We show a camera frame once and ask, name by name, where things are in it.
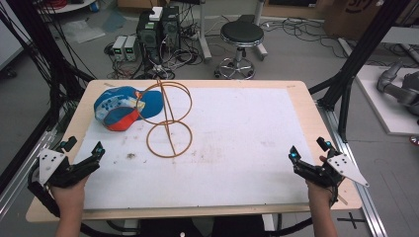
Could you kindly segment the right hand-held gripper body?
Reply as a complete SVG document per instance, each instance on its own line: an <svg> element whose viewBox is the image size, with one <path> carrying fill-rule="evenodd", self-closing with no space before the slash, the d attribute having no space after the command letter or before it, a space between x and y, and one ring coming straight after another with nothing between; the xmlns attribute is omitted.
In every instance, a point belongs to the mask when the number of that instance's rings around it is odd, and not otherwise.
<svg viewBox="0 0 419 237"><path fill-rule="evenodd" d="M338 187L345 178L364 187L370 185L358 167L345 154L327 158L321 166L308 164L307 168L297 169L294 172L317 186L324 188Z"/></svg>

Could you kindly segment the blue and orange cap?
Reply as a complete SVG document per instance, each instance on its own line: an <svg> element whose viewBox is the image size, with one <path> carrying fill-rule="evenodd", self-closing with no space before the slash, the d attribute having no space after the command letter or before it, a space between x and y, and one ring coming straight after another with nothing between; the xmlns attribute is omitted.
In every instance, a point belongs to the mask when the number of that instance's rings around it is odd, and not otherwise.
<svg viewBox="0 0 419 237"><path fill-rule="evenodd" d="M131 86L106 90L94 103L95 119L110 131L125 131L136 121L157 116L163 109L162 93Z"/></svg>

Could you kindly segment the orange wire hat stand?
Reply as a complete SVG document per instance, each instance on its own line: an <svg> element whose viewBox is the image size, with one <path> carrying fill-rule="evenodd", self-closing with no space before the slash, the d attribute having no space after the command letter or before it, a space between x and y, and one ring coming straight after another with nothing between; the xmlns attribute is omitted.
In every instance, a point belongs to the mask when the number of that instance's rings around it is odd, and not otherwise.
<svg viewBox="0 0 419 237"><path fill-rule="evenodd" d="M172 105L169 99L169 96L167 94L167 89L168 88L176 88L181 90L188 98L189 100L189 106L188 109L185 111L185 113L179 117L179 118L175 118L173 109L172 109ZM161 79L157 79L156 82L150 86L148 86L139 96L139 98L136 100L135 103L135 107L138 108L139 105L139 101L147 94L149 93L152 89L158 89L161 93L161 99L162 99L162 111L163 111L163 115L164 115L164 119L162 121L159 122L154 122L154 121L150 121L147 118L145 118L143 115L139 115L139 117L144 120L147 123L150 123L152 125L152 128L147 132L146 134L146 146L148 148L148 150L155 156L160 157L160 158L165 158L165 159L169 159L169 158L176 158L179 157L180 155L184 154L192 145L193 142L193 133L192 130L190 129L190 127L183 122L183 119L186 118L189 113L192 110L192 106L193 106L193 99L192 99L192 95L190 90L188 89L187 86L185 86L182 83L179 82L175 82L175 81L162 81ZM172 139L172 132L170 129L171 125L174 124L179 124L181 125L185 130L187 130L189 132L189 142L186 145L186 147L181 150L181 151L177 151L175 144L173 142ZM152 148L151 145L151 135L152 132L154 131L155 128L162 126L164 128L164 131L166 133L170 148L172 150L172 154L171 155L164 155L161 153L158 153L157 151L155 151Z"/></svg>

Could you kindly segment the person's right hand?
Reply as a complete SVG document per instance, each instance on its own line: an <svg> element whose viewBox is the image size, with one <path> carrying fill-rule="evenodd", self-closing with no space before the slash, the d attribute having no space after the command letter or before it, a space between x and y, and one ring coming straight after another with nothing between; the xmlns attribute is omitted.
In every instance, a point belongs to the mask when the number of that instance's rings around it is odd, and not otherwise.
<svg viewBox="0 0 419 237"><path fill-rule="evenodd" d="M311 181L305 181L308 188L308 200L311 207L330 207L333 198L331 187L320 187Z"/></svg>

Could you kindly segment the person's left hand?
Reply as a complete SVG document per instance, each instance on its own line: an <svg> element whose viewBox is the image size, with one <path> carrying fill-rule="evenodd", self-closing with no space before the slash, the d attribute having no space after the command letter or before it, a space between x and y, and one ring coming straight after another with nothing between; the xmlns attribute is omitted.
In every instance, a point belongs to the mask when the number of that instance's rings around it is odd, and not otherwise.
<svg viewBox="0 0 419 237"><path fill-rule="evenodd" d="M82 211L85 200L85 186L89 177L85 177L76 185L68 188L52 186L51 193L56 201L59 210L64 212Z"/></svg>

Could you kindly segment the white table mat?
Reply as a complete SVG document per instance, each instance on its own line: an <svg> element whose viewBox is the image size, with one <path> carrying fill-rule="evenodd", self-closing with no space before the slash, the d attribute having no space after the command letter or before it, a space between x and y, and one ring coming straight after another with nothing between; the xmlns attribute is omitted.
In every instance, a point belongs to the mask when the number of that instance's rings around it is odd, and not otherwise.
<svg viewBox="0 0 419 237"><path fill-rule="evenodd" d="M86 185L88 209L301 204L304 180L293 172L294 146L305 161L312 156L289 93L271 88L192 88L193 106L183 119L193 133L191 147L176 158L160 158L146 146L150 123L136 121L126 131L109 131L96 119L89 125L78 160L100 141L106 153ZM176 118L189 100L167 91ZM170 126L176 150L189 142L181 125ZM162 126L152 148L171 155Z"/></svg>

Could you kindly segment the grey bench power supply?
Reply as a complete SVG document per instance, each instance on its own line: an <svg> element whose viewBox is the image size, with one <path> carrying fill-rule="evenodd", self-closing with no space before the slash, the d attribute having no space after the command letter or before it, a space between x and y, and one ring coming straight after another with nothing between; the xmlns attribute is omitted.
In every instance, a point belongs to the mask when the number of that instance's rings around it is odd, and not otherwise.
<svg viewBox="0 0 419 237"><path fill-rule="evenodd" d="M127 61L136 61L137 59L137 44L135 36L128 36L125 43L125 52Z"/></svg>
<svg viewBox="0 0 419 237"><path fill-rule="evenodd" d="M124 61L126 59L125 43L126 36L119 36L114 42L112 50L114 52L114 57L116 61Z"/></svg>

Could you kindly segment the clear plastic sheet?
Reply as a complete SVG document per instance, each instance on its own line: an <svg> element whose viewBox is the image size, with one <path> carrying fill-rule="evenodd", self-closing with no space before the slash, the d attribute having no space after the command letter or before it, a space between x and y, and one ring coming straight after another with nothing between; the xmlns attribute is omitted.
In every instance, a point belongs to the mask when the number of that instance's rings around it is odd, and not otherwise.
<svg viewBox="0 0 419 237"><path fill-rule="evenodd" d="M69 22L62 29L67 40L78 43L95 40L106 35L100 28L91 28L86 21Z"/></svg>

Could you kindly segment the grey desk leg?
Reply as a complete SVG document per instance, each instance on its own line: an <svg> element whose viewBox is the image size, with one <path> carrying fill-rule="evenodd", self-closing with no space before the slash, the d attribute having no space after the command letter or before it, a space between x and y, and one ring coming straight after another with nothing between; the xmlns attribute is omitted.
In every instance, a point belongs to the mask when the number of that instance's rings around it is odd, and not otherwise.
<svg viewBox="0 0 419 237"><path fill-rule="evenodd" d="M255 25L257 25L257 26L260 25L260 21L261 21L261 17L262 17L262 12L263 12L263 7L264 7L264 4L265 4L265 1L266 0L257 0L257 3L256 3L253 23ZM268 55L268 52L267 52L266 48L263 46L262 43L259 43L256 46L256 52L258 53L261 61L263 61L265 59L265 57Z"/></svg>
<svg viewBox="0 0 419 237"><path fill-rule="evenodd" d="M199 0L200 8L200 31L199 31L199 43L203 53L203 59L205 63L212 60L210 48L206 39L206 0Z"/></svg>

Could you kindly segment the person's dark trousers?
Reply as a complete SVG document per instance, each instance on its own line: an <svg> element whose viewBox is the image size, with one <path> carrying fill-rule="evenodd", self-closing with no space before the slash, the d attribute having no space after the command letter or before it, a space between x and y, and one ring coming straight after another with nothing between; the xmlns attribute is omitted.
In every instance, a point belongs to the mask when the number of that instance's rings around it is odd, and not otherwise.
<svg viewBox="0 0 419 237"><path fill-rule="evenodd" d="M267 237L261 215L141 219L141 237Z"/></svg>

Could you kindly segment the cardboard box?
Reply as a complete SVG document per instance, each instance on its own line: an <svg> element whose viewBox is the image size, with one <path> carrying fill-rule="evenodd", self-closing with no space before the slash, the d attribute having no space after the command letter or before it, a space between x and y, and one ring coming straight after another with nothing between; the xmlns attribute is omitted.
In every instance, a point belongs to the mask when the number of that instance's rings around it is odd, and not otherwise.
<svg viewBox="0 0 419 237"><path fill-rule="evenodd" d="M326 35L359 40L386 0L331 0L325 8Z"/></svg>

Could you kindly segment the black computer tower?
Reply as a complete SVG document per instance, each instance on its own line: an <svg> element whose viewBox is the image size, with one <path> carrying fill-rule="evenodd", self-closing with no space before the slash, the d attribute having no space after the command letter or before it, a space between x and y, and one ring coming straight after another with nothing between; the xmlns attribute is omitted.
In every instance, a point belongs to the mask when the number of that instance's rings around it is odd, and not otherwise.
<svg viewBox="0 0 419 237"><path fill-rule="evenodd" d="M139 15L136 34L142 46L142 52L155 64L161 63L159 45L162 41L161 24L149 19L150 11Z"/></svg>
<svg viewBox="0 0 419 237"><path fill-rule="evenodd" d="M180 21L179 7L164 7L162 12L162 29L163 41L170 49L176 50L180 48Z"/></svg>

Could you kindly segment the black round stool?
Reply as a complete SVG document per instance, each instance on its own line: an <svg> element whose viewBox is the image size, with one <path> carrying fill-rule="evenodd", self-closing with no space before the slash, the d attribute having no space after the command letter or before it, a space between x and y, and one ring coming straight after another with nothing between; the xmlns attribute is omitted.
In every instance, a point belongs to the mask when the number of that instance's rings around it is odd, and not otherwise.
<svg viewBox="0 0 419 237"><path fill-rule="evenodd" d="M263 30L249 22L234 21L220 29L223 41L236 47L234 57L226 57L214 70L215 78L248 80L255 75L254 64L246 58L246 48L258 46L263 42Z"/></svg>

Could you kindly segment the aluminium floor rail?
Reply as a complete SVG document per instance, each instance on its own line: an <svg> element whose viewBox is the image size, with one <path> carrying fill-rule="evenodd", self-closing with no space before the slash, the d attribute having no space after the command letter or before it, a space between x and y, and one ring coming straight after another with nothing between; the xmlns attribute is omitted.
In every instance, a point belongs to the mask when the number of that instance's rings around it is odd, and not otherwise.
<svg viewBox="0 0 419 237"><path fill-rule="evenodd" d="M342 139L338 132L339 120L335 113L326 111L321 107L317 108L335 145L339 148L340 151L349 157L355 166L358 166L350 145ZM388 237L368 188L357 183L354 183L353 186L355 187L357 194L361 199L362 213L366 220L371 236Z"/></svg>
<svg viewBox="0 0 419 237"><path fill-rule="evenodd" d="M27 185L27 178L36 163L37 155L42 148L52 144L56 135L55 128L35 130L0 175L0 222L6 217L20 192Z"/></svg>

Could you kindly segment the black metal frame post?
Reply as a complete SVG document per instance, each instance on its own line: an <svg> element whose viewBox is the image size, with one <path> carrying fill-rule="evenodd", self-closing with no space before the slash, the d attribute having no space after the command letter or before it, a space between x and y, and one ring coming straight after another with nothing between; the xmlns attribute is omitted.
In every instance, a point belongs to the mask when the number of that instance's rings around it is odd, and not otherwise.
<svg viewBox="0 0 419 237"><path fill-rule="evenodd" d="M49 125L56 124L63 104L81 100L84 89L81 87L80 80L89 83L95 80L95 77L88 75L65 59L32 0L6 0L6 2L31 37L39 54L33 52L16 32L8 17L1 12L0 20L30 56L48 85L50 108L47 119Z"/></svg>
<svg viewBox="0 0 419 237"><path fill-rule="evenodd" d="M344 142L347 142L347 120L352 84L409 2L410 0L384 0L382 7L341 69L333 77L308 89L310 95L327 89L325 95L317 101L325 111L333 111L338 100L341 100L337 131Z"/></svg>

